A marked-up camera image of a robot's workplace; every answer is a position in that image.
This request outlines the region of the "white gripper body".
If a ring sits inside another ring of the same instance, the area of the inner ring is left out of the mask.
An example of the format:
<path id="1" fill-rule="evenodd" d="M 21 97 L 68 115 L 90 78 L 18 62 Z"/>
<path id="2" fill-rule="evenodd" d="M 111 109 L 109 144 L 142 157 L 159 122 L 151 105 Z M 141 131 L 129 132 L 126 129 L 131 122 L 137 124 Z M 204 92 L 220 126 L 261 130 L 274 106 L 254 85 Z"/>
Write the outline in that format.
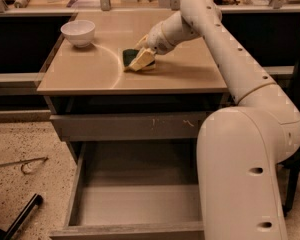
<path id="1" fill-rule="evenodd" d="M 162 22 L 156 24 L 148 33 L 147 45 L 158 55 L 165 55 L 174 49 L 166 39 L 163 29 Z"/>

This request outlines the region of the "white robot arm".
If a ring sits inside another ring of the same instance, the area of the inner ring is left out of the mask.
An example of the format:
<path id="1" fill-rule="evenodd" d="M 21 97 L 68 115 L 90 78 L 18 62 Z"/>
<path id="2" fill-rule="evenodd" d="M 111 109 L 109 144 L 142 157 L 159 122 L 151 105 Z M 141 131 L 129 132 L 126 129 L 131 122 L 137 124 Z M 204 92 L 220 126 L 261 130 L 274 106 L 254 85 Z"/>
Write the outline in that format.
<path id="1" fill-rule="evenodd" d="M 300 112 L 222 25 L 213 0 L 182 0 L 138 42 L 127 67 L 142 70 L 197 37 L 234 100 L 205 119 L 197 138 L 205 240 L 288 240 L 276 166 L 300 147 Z"/>

